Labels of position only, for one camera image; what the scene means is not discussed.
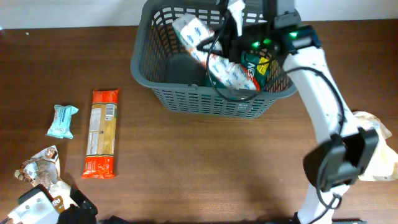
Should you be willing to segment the green Nescafe coffee bag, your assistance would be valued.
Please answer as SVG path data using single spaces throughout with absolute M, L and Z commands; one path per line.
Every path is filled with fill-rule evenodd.
M 269 74 L 269 57 L 243 52 L 241 63 L 212 54 L 209 61 L 210 77 L 216 88 L 259 91 Z

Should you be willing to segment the pink blue tissue multipack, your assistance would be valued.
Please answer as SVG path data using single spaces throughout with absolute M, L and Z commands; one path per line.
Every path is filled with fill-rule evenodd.
M 172 27 L 187 52 L 198 63 L 208 65 L 213 84 L 221 88 L 234 90 L 259 90 L 260 86 L 253 74 L 250 74 L 242 65 L 230 62 L 227 58 L 216 55 L 222 51 L 219 42 L 209 43 L 203 50 L 198 50 L 200 42 L 215 36 L 215 32 L 204 22 L 192 14 L 184 14 L 173 21 Z

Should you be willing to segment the grey plastic basket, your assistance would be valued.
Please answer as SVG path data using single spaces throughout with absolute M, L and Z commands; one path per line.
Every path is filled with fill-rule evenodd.
M 148 0 L 137 31 L 131 73 L 142 86 L 154 91 L 169 110 L 257 118 L 276 100 L 297 92 L 288 77 L 282 77 L 277 62 L 266 70 L 267 88 L 253 99 L 252 91 L 212 89 L 204 66 L 196 62 L 179 41 L 172 23 L 184 14 L 197 16 L 204 24 L 219 28 L 226 1 Z

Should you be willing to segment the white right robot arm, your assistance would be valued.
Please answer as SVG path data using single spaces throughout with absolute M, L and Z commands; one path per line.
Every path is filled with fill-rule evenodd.
M 218 1 L 224 23 L 217 32 L 223 55 L 236 62 L 249 50 L 275 49 L 275 57 L 297 88 L 310 115 L 317 147 L 303 159 L 309 186 L 293 223 L 331 223 L 343 195 L 365 173 L 379 142 L 345 103 L 314 28 L 303 25 L 292 1 L 264 1 L 264 22 L 243 24 L 244 1 Z

